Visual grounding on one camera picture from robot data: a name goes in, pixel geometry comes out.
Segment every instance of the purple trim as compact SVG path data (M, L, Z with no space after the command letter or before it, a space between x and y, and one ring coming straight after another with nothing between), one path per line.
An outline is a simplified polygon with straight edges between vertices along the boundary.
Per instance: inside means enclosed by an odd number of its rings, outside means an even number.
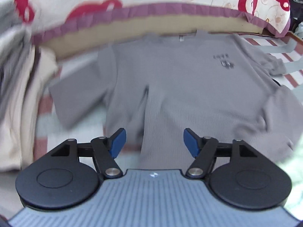
M115 20L126 20L135 17L145 17L149 15L167 15L167 14L189 14L215 17L246 17L249 23L257 25L261 28L267 28L268 31L274 34L275 37L283 37L287 33L290 26L290 19L288 20L282 33L279 33L268 22L252 16L250 13L241 12L234 9L204 6L189 3L153 3L146 5L138 5L132 7L123 7L111 11L100 11L91 14L86 14L66 21L64 24L50 30L33 35L32 42L40 44L52 38L63 36L66 33L76 32L83 28L93 27L100 23L111 23Z

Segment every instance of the shirt sleeve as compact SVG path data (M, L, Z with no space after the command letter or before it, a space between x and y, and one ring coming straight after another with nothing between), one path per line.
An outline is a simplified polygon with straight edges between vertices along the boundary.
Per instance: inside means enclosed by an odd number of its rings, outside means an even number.
M277 76L286 73L286 68L282 59L277 59L271 54L265 54L259 48L251 45L239 35L233 35L233 38L242 53L252 62L262 66L269 75Z
M97 60L50 87L60 122L72 127L98 102L108 105L117 79L112 47L99 51Z
M269 97L256 120L236 133L273 162L293 153L303 132L303 106L289 88L281 86Z

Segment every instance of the silver bolt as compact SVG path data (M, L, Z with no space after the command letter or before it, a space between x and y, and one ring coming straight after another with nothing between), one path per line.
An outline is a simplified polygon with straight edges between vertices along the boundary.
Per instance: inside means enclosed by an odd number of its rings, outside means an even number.
M108 176L117 176L120 173L120 170L117 168L108 168L105 171L106 175Z
M190 168L188 173L192 176L201 176L203 174L203 170L201 168Z

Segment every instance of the gray t-shirt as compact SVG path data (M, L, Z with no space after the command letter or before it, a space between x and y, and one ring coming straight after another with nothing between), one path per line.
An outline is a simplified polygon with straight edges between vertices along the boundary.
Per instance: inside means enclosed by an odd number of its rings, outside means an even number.
M270 77L284 72L281 60L238 35L149 35L100 49L96 62L50 92L66 127L103 102L106 135L124 127L127 143L142 144L140 168L186 169L193 161L183 143L187 127L220 142L243 139L273 161L289 156L303 109Z

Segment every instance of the mint green fabric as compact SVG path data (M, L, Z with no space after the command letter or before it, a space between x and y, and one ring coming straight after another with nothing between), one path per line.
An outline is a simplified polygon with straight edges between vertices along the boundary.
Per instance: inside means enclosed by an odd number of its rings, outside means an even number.
M285 204L285 209L299 220L303 220L303 134L294 154L284 162L278 163L291 178L292 190Z

